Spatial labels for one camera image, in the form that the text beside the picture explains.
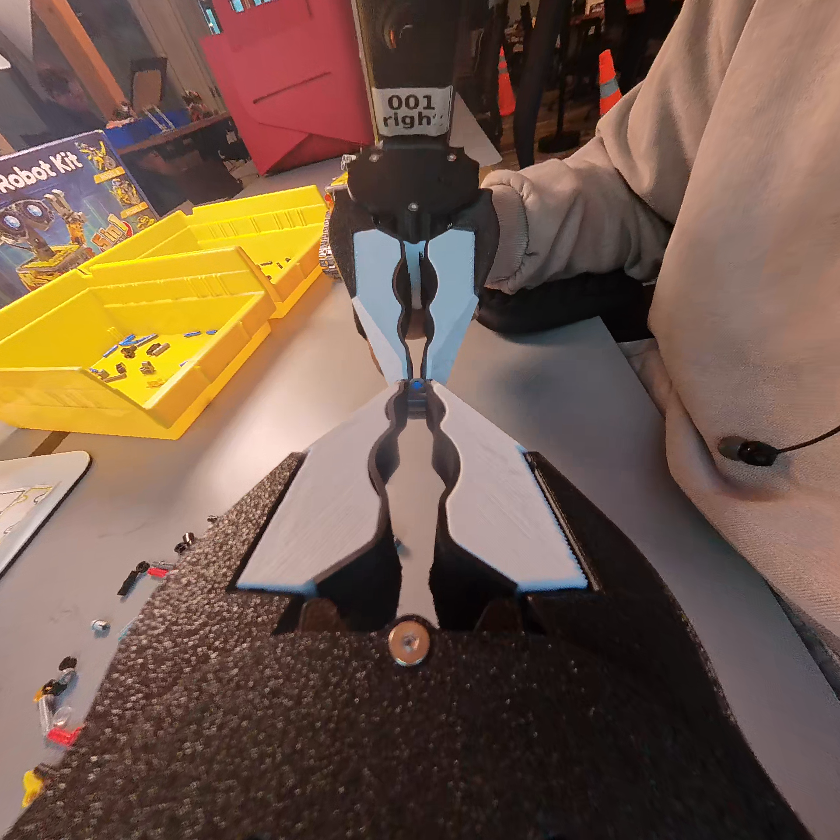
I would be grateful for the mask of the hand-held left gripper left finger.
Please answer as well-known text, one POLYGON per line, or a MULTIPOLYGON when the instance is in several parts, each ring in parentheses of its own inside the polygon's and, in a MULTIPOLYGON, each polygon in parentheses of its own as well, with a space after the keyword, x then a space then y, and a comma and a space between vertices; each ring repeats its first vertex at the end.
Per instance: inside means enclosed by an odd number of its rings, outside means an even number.
POLYGON ((315 594, 371 550, 390 524, 386 483, 399 464, 400 385, 389 385, 304 453, 237 588, 315 594))

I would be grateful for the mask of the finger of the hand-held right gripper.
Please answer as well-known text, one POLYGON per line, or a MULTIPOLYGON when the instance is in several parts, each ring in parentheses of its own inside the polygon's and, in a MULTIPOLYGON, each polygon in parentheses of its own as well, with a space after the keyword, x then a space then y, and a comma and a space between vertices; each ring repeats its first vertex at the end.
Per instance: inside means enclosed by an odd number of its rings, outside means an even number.
POLYGON ((355 235, 354 310, 388 382, 413 377, 410 353, 401 334, 405 306, 396 290, 396 279, 404 266, 399 239, 388 234, 355 235))
POLYGON ((432 335, 426 341, 422 376, 446 384, 477 306, 475 237, 435 237, 426 262, 437 288, 427 307, 432 335))

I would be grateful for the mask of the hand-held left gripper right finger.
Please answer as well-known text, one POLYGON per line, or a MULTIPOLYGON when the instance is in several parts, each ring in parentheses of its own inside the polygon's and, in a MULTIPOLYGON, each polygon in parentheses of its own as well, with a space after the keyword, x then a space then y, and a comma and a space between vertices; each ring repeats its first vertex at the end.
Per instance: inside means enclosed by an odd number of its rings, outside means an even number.
POLYGON ((526 449, 444 385, 427 388, 446 533, 516 593, 587 588, 587 576, 526 449))

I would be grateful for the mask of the person's right forearm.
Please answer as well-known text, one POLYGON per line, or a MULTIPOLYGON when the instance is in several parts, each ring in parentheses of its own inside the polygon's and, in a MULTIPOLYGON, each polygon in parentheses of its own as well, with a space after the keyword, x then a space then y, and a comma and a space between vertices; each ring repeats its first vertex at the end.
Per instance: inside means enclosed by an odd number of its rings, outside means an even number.
POLYGON ((486 287, 508 295, 550 280, 622 270, 653 280, 686 191, 679 149, 597 135, 566 159, 497 170, 499 241, 486 287))

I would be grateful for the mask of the grey desk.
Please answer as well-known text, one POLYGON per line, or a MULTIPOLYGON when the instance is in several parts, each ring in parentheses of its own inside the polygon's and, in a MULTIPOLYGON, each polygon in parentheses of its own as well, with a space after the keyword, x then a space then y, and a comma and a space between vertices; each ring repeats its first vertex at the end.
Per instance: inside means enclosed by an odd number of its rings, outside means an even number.
MULTIPOLYGON (((473 324, 449 389, 543 454, 638 546, 684 607, 730 706, 815 838, 838 838, 838 700, 771 589, 672 480, 662 416, 601 322, 525 339, 473 324)), ((26 429, 3 459, 83 450, 79 485, 2 577, 2 834, 45 745, 35 690, 78 658, 83 719, 123 629, 157 583, 116 591, 142 560, 205 533, 290 452, 382 388, 340 283, 320 278, 177 441, 26 429)))

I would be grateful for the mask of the yellow tracked toy robot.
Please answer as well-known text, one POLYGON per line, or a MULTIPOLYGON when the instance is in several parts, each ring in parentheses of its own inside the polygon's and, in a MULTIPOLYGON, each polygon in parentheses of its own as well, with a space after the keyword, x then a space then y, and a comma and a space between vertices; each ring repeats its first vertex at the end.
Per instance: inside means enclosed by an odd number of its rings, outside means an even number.
POLYGON ((341 247, 339 247, 339 254, 335 254, 331 244, 329 229, 325 226, 318 247, 318 262, 322 273, 333 280, 343 281, 343 264, 346 261, 346 255, 342 252, 341 247))

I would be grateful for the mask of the yellow plastic bin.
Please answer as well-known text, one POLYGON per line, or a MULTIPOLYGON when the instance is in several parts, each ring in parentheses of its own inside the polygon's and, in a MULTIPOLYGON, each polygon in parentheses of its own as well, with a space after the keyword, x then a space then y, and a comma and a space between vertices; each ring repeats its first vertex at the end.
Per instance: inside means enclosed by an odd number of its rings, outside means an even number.
POLYGON ((328 205, 315 185, 175 211, 90 259, 82 271, 137 259, 239 248, 262 272, 283 319, 321 276, 328 205))
POLYGON ((239 248, 76 269, 2 309, 8 425, 175 440, 270 332, 270 284, 239 248), (166 383, 106 383, 88 367, 131 334, 218 330, 166 383))

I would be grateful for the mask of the red felt bag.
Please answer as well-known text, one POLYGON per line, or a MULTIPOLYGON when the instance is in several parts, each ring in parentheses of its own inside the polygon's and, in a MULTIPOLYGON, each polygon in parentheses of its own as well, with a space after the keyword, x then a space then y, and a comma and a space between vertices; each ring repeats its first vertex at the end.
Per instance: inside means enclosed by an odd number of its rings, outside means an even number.
POLYGON ((202 40, 257 172, 273 175, 373 143, 349 1, 212 2, 202 40))

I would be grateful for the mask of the scattered small building pieces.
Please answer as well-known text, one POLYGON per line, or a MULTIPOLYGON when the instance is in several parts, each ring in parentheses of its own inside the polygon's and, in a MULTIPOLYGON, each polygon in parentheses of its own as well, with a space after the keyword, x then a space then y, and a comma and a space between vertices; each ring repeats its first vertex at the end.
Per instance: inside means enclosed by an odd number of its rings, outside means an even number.
MULTIPOLYGON (((162 580, 173 572, 176 561, 142 561, 137 563, 121 583, 117 595, 120 600, 126 599, 136 588, 136 585, 146 578, 162 580)), ((38 710, 38 720, 45 744, 67 750, 78 739, 83 726, 80 724, 72 728, 70 708, 62 703, 64 695, 70 690, 77 679, 78 659, 67 656, 58 666, 58 676, 47 680, 36 691, 33 702, 38 710)), ((31 806, 47 786, 57 767, 49 763, 39 763, 33 769, 27 770, 22 779, 23 797, 22 810, 31 806)))

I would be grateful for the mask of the small pieces inside bin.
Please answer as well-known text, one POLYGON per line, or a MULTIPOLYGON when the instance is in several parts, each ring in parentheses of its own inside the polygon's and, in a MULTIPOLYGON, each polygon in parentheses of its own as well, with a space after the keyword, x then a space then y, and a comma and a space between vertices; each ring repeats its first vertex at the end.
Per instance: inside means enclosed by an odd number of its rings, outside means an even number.
POLYGON ((218 330, 210 329, 131 334, 105 350, 88 370, 106 383, 139 377, 147 384, 162 385, 197 359, 217 333, 218 330))

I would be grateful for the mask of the white instruction sheet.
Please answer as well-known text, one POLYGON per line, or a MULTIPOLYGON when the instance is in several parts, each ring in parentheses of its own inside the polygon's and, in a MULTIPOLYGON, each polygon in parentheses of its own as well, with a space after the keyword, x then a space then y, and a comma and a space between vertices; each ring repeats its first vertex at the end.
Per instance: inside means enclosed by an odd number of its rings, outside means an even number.
POLYGON ((1 462, 1 574, 5 574, 91 467, 88 452, 1 462))

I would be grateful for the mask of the person's beige sweatshirt torso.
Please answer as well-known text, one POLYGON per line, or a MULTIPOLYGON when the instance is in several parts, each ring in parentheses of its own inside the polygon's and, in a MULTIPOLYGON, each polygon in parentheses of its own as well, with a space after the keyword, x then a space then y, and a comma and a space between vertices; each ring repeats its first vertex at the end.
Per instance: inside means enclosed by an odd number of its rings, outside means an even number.
POLYGON ((838 2, 685 2, 628 113, 686 191, 650 327, 668 467, 838 649, 838 2))

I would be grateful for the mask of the robot kit box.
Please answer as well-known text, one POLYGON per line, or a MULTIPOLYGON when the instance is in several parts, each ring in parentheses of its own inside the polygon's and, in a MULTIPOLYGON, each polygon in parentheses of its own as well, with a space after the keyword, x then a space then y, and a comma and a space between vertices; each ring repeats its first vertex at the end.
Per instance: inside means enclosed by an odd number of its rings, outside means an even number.
POLYGON ((2 157, 2 308, 159 219, 102 129, 2 157))

